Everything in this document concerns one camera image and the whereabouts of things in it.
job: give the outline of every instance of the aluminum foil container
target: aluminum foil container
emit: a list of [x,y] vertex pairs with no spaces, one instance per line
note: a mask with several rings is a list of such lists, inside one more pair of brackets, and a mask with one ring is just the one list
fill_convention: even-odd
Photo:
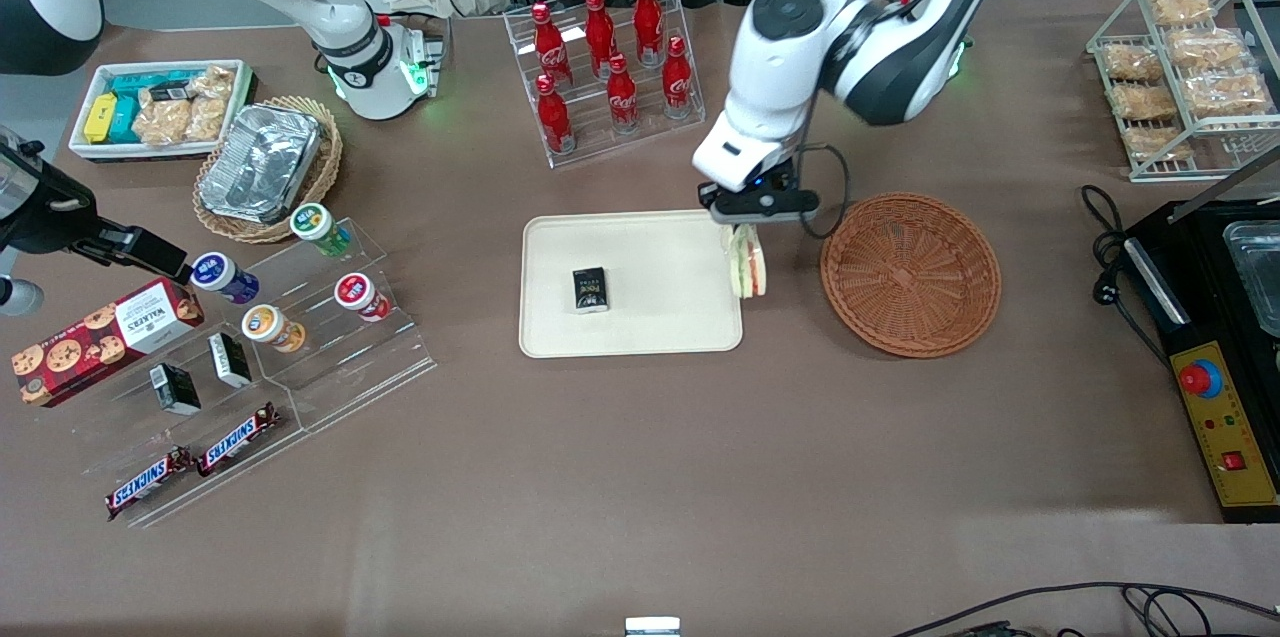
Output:
[[201,203],[223,217],[283,221],[320,150],[323,132],[310,114],[247,105],[236,114],[221,153],[200,182]]

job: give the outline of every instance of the yellow box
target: yellow box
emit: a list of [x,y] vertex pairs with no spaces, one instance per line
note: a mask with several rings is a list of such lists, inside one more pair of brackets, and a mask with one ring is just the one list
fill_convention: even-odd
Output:
[[105,93],[93,100],[88,110],[88,119],[84,122],[84,139],[105,142],[111,130],[111,116],[115,114],[115,93]]

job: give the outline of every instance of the wicker basket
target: wicker basket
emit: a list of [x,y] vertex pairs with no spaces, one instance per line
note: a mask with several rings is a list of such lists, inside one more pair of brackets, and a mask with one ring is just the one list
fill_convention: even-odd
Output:
[[823,244],[822,287],[850,330],[896,356],[973,344],[1000,304],[1000,263],[978,228],[938,200],[888,192],[855,203]]
[[[320,120],[320,125],[324,125],[324,139],[320,142],[320,151],[316,152],[315,160],[311,161],[307,177],[303,178],[302,187],[298,189],[300,196],[294,201],[305,203],[305,201],[323,200],[329,187],[333,187],[333,183],[338,180],[338,164],[342,162],[342,136],[338,134],[338,123],[334,122],[333,113],[329,113],[325,105],[314,98],[297,98],[297,96],[269,98],[261,104],[270,105],[270,107],[296,109],[298,113],[315,116]],[[200,203],[200,182],[207,175],[209,169],[214,166],[221,148],[223,145],[219,145],[211,151],[209,159],[205,159],[205,164],[200,168],[200,175],[196,177],[197,189],[193,191],[191,198],[192,203],[196,205],[196,217],[200,217],[200,223],[209,226],[209,230],[214,232],[215,235],[229,237],[237,242],[248,242],[252,246],[264,246],[268,242],[285,239],[291,233],[288,219],[276,224],[248,223],[247,219],[223,217],[220,214],[209,212],[205,205]]]

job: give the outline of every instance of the coca-cola bottle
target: coca-cola bottle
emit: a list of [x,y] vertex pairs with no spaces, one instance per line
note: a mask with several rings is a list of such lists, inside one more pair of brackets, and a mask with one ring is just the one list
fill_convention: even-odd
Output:
[[685,119],[692,110],[689,98],[689,77],[692,69],[685,54],[685,37],[673,35],[667,43],[667,63],[662,67],[662,93],[667,96],[663,113],[668,118]]
[[568,123],[568,107],[564,98],[556,93],[556,81],[552,75],[543,73],[535,82],[538,84],[538,120],[543,123],[547,147],[553,153],[571,153],[577,146],[577,141],[573,139],[573,128]]
[[662,6],[658,0],[636,0],[636,58],[644,67],[662,64]]
[[613,52],[609,58],[609,116],[613,118],[613,132],[630,136],[640,127],[640,113],[636,110],[636,84],[627,73],[627,58]]
[[613,40],[613,18],[604,9],[604,0],[586,0],[586,46],[591,50],[591,75],[609,81],[609,58],[618,52]]
[[564,37],[552,23],[552,8],[547,3],[534,3],[534,49],[543,64],[543,72],[554,78],[557,84],[573,84],[573,73],[568,68],[568,52]]

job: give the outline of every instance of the walkers cookie box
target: walkers cookie box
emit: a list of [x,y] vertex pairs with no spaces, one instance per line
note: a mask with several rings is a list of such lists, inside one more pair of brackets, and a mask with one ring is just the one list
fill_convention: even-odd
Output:
[[159,350],[205,321],[196,294],[177,281],[148,281],[56,335],[13,356],[22,400],[58,405]]

